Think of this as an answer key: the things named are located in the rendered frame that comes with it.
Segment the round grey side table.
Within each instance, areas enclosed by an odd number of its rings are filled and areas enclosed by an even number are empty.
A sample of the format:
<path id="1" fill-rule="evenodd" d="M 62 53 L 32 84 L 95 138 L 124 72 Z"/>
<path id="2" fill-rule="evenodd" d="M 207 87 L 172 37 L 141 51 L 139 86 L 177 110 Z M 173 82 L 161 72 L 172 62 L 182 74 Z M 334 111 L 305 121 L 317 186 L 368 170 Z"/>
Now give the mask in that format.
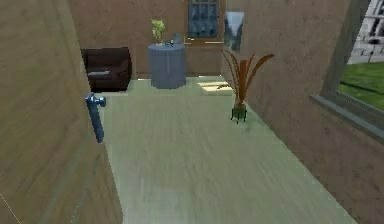
<path id="1" fill-rule="evenodd" d="M 177 89 L 186 84 L 184 44 L 148 47 L 151 85 L 157 89 Z"/>

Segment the brown leafed potted plant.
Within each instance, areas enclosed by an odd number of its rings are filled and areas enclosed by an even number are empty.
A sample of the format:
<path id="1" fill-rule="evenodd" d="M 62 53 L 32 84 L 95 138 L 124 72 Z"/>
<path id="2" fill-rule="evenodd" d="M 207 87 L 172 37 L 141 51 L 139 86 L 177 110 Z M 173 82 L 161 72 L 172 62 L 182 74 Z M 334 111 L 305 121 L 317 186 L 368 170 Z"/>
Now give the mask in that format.
<path id="1" fill-rule="evenodd" d="M 255 55 L 252 54 L 249 59 L 238 61 L 237 58 L 229 51 L 223 53 L 225 60 L 228 63 L 229 70 L 232 76 L 232 90 L 235 93 L 235 102 L 231 110 L 231 120 L 236 119 L 236 123 L 240 120 L 246 121 L 247 107 L 245 98 L 248 89 L 255 78 L 259 68 L 268 60 L 274 57 L 274 54 L 267 54 L 261 57 L 254 67 L 251 67 Z"/>

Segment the small green house plant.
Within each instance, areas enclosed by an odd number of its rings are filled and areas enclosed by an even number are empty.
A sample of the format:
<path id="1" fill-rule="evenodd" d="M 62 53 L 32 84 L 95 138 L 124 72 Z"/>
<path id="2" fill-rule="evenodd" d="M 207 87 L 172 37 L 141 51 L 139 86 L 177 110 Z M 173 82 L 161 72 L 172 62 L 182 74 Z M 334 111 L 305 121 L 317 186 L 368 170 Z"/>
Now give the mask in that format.
<path id="1" fill-rule="evenodd" d="M 165 24 L 162 20 L 152 20 L 152 35 L 158 45 L 163 43 L 163 33 L 165 30 Z"/>

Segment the dark paned window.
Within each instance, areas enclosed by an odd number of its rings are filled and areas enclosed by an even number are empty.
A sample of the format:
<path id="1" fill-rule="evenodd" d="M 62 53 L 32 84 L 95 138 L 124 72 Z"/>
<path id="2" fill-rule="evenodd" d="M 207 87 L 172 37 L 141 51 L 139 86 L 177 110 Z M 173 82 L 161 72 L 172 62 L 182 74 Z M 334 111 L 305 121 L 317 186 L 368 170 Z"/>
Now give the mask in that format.
<path id="1" fill-rule="evenodd" d="M 224 0 L 186 0 L 185 42 L 188 45 L 223 43 Z"/>

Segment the brown wooden room door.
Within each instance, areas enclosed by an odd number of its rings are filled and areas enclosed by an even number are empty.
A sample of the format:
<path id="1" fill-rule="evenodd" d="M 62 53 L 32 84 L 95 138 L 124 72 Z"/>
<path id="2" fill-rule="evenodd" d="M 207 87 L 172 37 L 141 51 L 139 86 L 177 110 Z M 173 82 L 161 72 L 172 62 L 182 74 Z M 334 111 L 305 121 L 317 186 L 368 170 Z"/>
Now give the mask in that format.
<path id="1" fill-rule="evenodd" d="M 68 0 L 0 0 L 0 224 L 122 224 Z"/>

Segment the large grey framed window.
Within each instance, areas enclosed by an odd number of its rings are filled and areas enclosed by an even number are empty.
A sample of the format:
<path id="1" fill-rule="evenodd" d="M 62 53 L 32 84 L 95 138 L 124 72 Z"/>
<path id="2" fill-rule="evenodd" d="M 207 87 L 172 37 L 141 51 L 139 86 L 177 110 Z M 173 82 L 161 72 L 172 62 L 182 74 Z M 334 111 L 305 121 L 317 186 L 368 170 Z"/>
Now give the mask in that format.
<path id="1" fill-rule="evenodd" d="M 350 0 L 313 99 L 384 142 L 384 0 Z"/>

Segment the framed wall picture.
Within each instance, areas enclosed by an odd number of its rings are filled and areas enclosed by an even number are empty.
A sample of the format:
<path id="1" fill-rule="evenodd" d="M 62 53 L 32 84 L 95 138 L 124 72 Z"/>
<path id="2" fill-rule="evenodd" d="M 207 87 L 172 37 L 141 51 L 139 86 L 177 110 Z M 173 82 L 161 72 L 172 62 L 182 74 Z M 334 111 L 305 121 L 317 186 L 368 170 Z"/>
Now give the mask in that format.
<path id="1" fill-rule="evenodd" d="M 225 13 L 224 45 L 235 52 L 240 51 L 243 20 L 243 12 Z"/>

